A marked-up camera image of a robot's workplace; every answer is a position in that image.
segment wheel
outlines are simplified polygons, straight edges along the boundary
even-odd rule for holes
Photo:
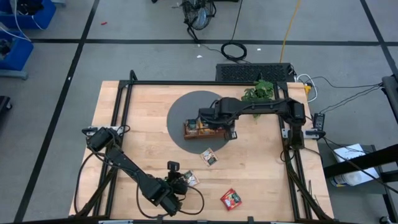
[[[8,102],[6,108],[7,108],[7,110],[11,110],[12,109],[12,104],[10,102]]]

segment potted plant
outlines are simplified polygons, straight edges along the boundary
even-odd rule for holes
[[[247,88],[244,90],[244,95],[241,97],[242,101],[258,102],[268,101],[274,96],[274,85],[264,80],[254,82],[254,88]],[[258,119],[259,114],[254,114],[253,118]]]

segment small card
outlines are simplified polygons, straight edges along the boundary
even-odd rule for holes
[[[236,208],[238,205],[242,204],[242,200],[234,189],[229,189],[220,200],[226,206],[228,211]]]
[[[200,157],[203,159],[203,161],[205,161],[207,166],[211,166],[218,161],[216,154],[210,148],[201,153]]]
[[[191,187],[200,183],[198,177],[196,177],[196,175],[193,173],[192,170],[189,170],[188,172],[184,173],[183,178]]]

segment yellow cable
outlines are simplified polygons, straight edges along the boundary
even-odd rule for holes
[[[284,43],[282,44],[282,51],[281,51],[281,53],[280,53],[279,63],[282,63],[282,59],[283,59],[283,57],[284,57],[284,50],[285,50],[286,39],[287,39],[287,36],[289,35],[290,28],[292,28],[293,19],[294,19],[294,17],[296,16],[296,12],[297,12],[297,10],[299,9],[300,4],[301,4],[301,0],[297,0],[296,8],[294,9],[294,13],[293,13],[292,19],[290,20],[289,28],[288,28],[287,31],[286,31]]]

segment blue bin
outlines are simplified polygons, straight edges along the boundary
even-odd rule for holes
[[[44,9],[39,10],[33,17],[17,14],[19,27],[21,29],[39,29],[39,28],[46,29],[49,26],[51,19],[55,14],[54,3],[51,0],[32,0],[32,1],[41,1],[44,6]],[[0,0],[0,11],[9,13],[9,14],[0,14],[0,22],[2,22],[9,29],[17,29],[18,26],[15,22],[14,12],[12,12],[9,0]]]
[[[10,33],[19,37],[24,37],[18,31],[11,31]],[[4,60],[0,60],[0,69],[21,71],[33,50],[33,44],[27,40],[13,37],[3,31],[0,31],[0,39],[6,39],[8,41],[12,41],[14,39],[11,51],[7,54]]]

